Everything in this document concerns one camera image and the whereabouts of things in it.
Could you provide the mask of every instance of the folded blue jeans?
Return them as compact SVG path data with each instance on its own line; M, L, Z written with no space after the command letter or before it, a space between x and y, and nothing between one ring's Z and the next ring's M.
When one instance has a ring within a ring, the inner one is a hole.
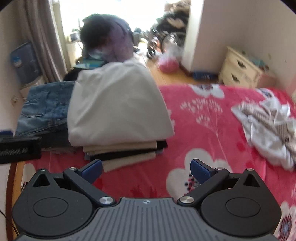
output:
M54 82L30 89L15 136L40 135L67 129L67 112L75 81Z

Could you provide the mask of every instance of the drawer handle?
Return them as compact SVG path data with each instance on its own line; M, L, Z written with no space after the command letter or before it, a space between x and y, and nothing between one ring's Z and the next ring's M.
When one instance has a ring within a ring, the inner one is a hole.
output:
M235 82L239 83L239 79L238 79L235 75L233 75L233 74L231 74L231 75L232 75L232 79L233 79Z
M242 68L242 69L246 69L247 67L243 64L243 62L241 61L237 61L237 63L239 64L239 66Z

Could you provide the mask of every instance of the gray curtain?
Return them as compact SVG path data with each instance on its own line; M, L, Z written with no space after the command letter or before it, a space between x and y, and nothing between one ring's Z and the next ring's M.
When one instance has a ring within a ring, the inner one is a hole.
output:
M22 33L32 42L46 83L67 73L52 0L18 0Z

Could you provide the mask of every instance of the gray ribbed panel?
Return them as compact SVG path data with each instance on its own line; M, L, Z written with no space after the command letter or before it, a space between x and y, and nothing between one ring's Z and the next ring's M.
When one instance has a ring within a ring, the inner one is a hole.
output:
M18 241L37 241L22 236ZM122 198L114 207L100 208L90 224L65 238L47 241L234 241L208 226L198 212L182 207L171 198ZM268 235L253 239L276 241Z

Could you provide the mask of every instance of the pink blanket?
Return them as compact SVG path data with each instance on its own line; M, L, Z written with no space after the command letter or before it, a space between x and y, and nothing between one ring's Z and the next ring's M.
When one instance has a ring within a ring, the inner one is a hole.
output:
M230 108L245 102L259 102L275 95L282 104L289 103L292 116L294 104L279 90L251 90L219 85L172 85L160 88L175 136L168 139L168 148L154 160L104 173L94 185L109 195L119 197L179 198L197 183L189 173L189 164L198 158L207 165L224 167L241 173L254 168L265 181L282 209L282 219L275 232L280 240L296 240L296 172L271 166L246 143L241 123ZM45 167L62 172L68 167L81 167L83 152L75 155L44 153L42 159L31 161L34 169Z

